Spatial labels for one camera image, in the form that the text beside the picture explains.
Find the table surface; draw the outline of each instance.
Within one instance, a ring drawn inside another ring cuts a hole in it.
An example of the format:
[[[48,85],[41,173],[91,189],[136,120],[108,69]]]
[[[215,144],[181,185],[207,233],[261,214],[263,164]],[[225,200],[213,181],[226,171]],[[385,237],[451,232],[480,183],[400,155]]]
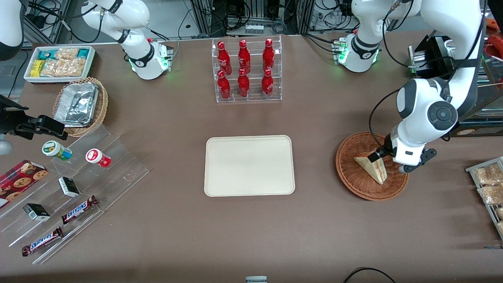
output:
[[[387,35],[406,61],[408,45],[428,31]],[[338,38],[336,35],[327,38]],[[283,36],[283,101],[217,105],[211,40],[184,41],[173,71],[143,81],[118,44],[95,45],[93,70],[109,94],[105,124],[151,172],[103,216],[42,265],[32,265],[0,235],[2,282],[342,282],[369,266],[397,282],[501,282],[498,234],[464,169],[502,156],[501,138],[453,138],[430,144],[438,155],[414,171],[406,189],[384,202],[351,194],[334,168],[338,145],[368,130],[368,115],[409,71],[386,52],[356,74],[301,36]],[[28,114],[51,115],[61,85],[24,87]],[[376,112],[376,132],[400,121],[389,99]],[[207,197],[205,144],[215,136],[285,134],[292,139],[295,192],[284,196]],[[40,145],[8,136],[12,154],[50,163]],[[63,142],[68,145],[72,138]],[[359,282],[387,282],[362,272]]]

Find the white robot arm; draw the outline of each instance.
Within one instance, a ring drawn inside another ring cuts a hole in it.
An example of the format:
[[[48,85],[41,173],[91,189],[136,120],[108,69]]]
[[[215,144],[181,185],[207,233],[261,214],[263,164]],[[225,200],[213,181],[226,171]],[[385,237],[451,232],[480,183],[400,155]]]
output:
[[[0,1],[0,61],[14,57],[23,46],[23,19],[28,0]]]
[[[369,159],[389,153],[395,162],[405,165],[404,173],[425,162],[425,157],[429,159],[436,154],[426,152],[425,145],[455,125],[457,109],[465,102],[480,64],[482,15],[478,0],[423,0],[421,13],[428,24],[454,41],[454,59],[458,64],[463,63],[449,81],[412,79],[398,91],[396,106],[403,121],[386,138],[385,152],[374,153]]]
[[[422,0],[353,0],[351,9],[360,21],[356,34],[339,39],[338,63],[356,73],[370,68],[378,53],[385,29],[384,18],[398,20],[415,16]]]
[[[139,28],[146,27],[150,12],[141,0],[94,0],[84,2],[82,13],[90,27],[101,30],[121,44],[138,76],[152,80],[169,71],[171,64],[166,46],[149,42]]]

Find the wicker basket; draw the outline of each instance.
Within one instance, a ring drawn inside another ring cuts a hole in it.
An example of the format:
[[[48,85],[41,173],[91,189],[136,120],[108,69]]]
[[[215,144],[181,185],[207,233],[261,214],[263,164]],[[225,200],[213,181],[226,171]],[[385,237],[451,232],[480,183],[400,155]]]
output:
[[[380,143],[384,136],[376,134]],[[370,132],[355,133],[341,143],[336,153],[336,168],[342,182],[355,195],[368,200],[387,200],[403,191],[408,174],[399,171],[400,165],[390,156],[383,158],[388,178],[379,185],[354,159],[358,154],[376,150],[378,145]]]
[[[100,81],[96,80],[95,78],[85,78],[85,79],[79,79],[75,82],[71,82],[68,85],[75,85],[75,84],[83,84],[83,83],[93,83],[96,84],[100,88],[100,92],[98,93],[98,101],[96,102],[96,109],[94,113],[94,121],[91,124],[91,126],[87,128],[65,128],[65,131],[73,137],[81,137],[88,131],[92,130],[93,128],[101,126],[103,123],[103,120],[105,120],[105,115],[107,114],[107,106],[108,106],[108,94],[107,90],[103,87],[103,85],[100,83]],[[56,102],[54,103],[54,106],[52,107],[52,115],[56,113],[56,109],[58,108],[59,105],[59,99],[61,99],[61,94],[63,93],[63,89],[59,92],[58,97],[56,98]]]

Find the clear acrylic shelf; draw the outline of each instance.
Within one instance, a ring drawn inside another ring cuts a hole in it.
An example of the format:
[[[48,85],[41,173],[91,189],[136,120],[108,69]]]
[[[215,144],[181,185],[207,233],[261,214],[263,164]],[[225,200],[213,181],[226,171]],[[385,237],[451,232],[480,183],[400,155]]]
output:
[[[273,84],[273,94],[270,99],[265,99],[262,97],[262,78],[264,77],[264,70],[262,69],[262,52],[264,52],[266,39],[272,38],[274,55],[274,67],[272,69],[272,78],[274,79]],[[211,59],[213,64],[213,80],[215,82],[215,97],[217,103],[220,102],[265,102],[265,101],[281,101],[283,98],[282,93],[282,46],[281,46],[281,36],[257,36],[257,37],[247,37],[246,45],[250,51],[251,65],[252,69],[248,78],[250,80],[250,94],[247,98],[241,97],[239,95],[239,88],[237,85],[237,78],[239,77],[239,62],[237,55],[239,53],[239,40],[240,38],[222,38],[213,39],[211,48]],[[218,65],[218,48],[216,47],[219,41],[225,43],[225,49],[230,55],[230,65],[232,67],[232,74],[227,76],[230,83],[230,100],[223,100],[220,96],[218,90],[218,76],[217,72],[220,70]]]
[[[19,250],[19,256],[24,246],[30,245],[61,226],[64,233],[62,239],[54,240],[27,257],[33,264],[43,263],[49,259],[148,173],[142,163],[122,145],[119,137],[103,125],[86,133],[69,148],[73,152],[69,160],[52,159],[54,168],[48,166],[49,175],[42,179],[40,184],[37,183],[30,188],[24,198],[10,203],[10,206],[6,207],[8,210],[0,216],[2,235],[10,243],[10,247]],[[91,148],[97,148],[111,157],[112,163],[108,168],[86,161],[85,154]],[[72,198],[63,194],[58,183],[61,176],[70,177],[75,181],[80,191],[78,197]],[[96,196],[99,203],[63,225],[61,216],[92,195]],[[23,206],[27,203],[43,205],[51,218],[45,222],[31,220],[23,210]]]

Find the cookie box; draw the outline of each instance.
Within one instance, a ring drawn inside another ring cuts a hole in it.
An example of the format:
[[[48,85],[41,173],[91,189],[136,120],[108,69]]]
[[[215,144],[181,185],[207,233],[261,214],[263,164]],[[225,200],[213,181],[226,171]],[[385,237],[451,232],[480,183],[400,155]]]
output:
[[[47,169],[35,162],[23,160],[0,176],[0,208],[47,176]]]
[[[89,50],[86,57],[86,62],[84,64],[84,69],[80,77],[32,77],[31,70],[33,64],[40,58],[40,54],[46,51],[56,50],[59,48],[78,48]],[[91,66],[93,65],[93,59],[95,57],[95,49],[89,45],[57,45],[57,46],[41,46],[33,49],[33,54],[28,62],[28,67],[26,68],[24,79],[32,84],[65,84],[68,82],[74,82],[79,79],[84,79],[88,77],[91,71]]]

